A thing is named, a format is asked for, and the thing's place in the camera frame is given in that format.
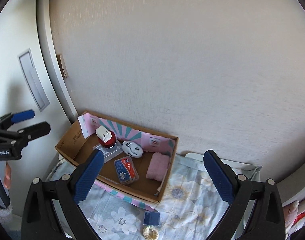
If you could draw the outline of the person's left hand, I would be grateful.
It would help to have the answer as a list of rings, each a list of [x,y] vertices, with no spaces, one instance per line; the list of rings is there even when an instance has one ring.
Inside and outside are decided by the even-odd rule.
[[[0,176],[3,175],[3,186],[9,190],[11,187],[11,167],[8,162],[0,161]]]

